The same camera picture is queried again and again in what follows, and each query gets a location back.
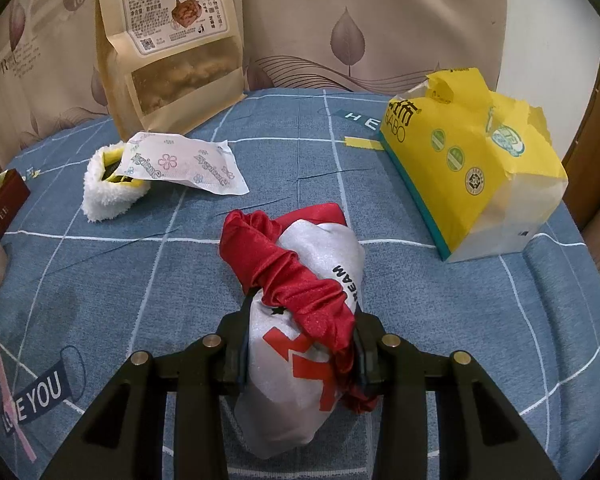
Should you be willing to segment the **yellow tissue pack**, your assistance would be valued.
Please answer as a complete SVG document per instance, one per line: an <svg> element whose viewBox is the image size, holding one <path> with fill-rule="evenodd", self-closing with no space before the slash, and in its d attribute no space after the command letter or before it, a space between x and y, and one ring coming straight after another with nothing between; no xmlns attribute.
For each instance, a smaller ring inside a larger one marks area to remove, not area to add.
<svg viewBox="0 0 600 480"><path fill-rule="evenodd" d="M475 67L390 99L380 140L447 262L522 252L568 186L542 110Z"/></svg>

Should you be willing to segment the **dark red coffee box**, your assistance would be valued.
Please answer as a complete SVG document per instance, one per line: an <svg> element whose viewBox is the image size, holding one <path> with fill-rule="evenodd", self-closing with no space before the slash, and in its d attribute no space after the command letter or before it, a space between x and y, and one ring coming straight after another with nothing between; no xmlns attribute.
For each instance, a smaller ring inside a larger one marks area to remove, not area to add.
<svg viewBox="0 0 600 480"><path fill-rule="evenodd" d="M0 239L29 196L30 190L22 175L15 169L7 170L0 183Z"/></svg>

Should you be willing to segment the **beige leaf print curtain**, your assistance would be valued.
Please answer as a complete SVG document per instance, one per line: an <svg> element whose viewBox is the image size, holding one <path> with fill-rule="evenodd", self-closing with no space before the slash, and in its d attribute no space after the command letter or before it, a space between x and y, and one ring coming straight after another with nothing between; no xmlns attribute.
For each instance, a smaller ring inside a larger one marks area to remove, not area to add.
<svg viewBox="0 0 600 480"><path fill-rule="evenodd" d="M500 76L507 0L235 0L251 90L395 94L442 68ZM9 0L0 15L0 170L105 115L94 0Z"/></svg>

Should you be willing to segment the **kraft paper snack bag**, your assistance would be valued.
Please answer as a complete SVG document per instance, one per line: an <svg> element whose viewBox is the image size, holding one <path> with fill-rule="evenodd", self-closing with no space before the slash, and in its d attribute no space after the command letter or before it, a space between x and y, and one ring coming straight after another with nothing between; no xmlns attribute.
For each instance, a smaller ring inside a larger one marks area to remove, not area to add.
<svg viewBox="0 0 600 480"><path fill-rule="evenodd" d="M122 140L185 134L244 96L235 0L96 0L98 70Z"/></svg>

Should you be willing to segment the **white fluffy yellow slipper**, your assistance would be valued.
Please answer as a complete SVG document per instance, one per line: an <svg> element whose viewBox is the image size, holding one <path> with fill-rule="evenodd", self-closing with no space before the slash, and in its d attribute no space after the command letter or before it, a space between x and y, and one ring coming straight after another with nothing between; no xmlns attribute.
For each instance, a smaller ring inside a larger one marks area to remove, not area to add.
<svg viewBox="0 0 600 480"><path fill-rule="evenodd" d="M125 143L99 148L87 164L81 209L88 222L112 220L125 214L149 189L148 181L115 176Z"/></svg>

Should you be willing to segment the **floral white sanitary pad packet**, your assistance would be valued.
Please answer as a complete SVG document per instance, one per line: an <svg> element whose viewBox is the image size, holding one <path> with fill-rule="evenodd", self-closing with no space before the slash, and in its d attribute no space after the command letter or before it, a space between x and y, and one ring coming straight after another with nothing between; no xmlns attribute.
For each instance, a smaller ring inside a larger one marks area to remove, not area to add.
<svg viewBox="0 0 600 480"><path fill-rule="evenodd" d="M226 141L207 142L175 133L134 134L125 143L114 175L186 185L215 195L249 193Z"/></svg>

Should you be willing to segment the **white red drawstring pouch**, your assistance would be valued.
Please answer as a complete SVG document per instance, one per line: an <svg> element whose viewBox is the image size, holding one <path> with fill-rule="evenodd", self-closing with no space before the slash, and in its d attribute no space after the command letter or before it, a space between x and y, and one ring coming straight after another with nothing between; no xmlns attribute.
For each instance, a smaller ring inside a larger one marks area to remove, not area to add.
<svg viewBox="0 0 600 480"><path fill-rule="evenodd" d="M247 382L234 413L248 450L267 460L310 443L337 404L373 411L351 373L364 249L335 203L230 212L220 256L252 296Z"/></svg>

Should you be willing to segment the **blue grid bed sheet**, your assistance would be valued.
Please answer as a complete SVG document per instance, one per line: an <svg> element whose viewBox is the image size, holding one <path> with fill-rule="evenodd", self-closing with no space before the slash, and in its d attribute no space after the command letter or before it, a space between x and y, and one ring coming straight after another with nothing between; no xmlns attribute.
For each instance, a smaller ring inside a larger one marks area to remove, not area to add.
<svg viewBox="0 0 600 480"><path fill-rule="evenodd" d="M365 252L362 306L422 351L466 350L489 373L565 479L600 452L600 274L559 207L520 254L446 263L373 139L387 99L268 90L198 127L226 141L249 193L156 183L114 220L81 209L88 160L118 140L98 118L13 161L30 196L4 235L0 288L0 456L38 478L133 350L187 347L238 309L221 259L226 215L271 217L336 203Z"/></svg>

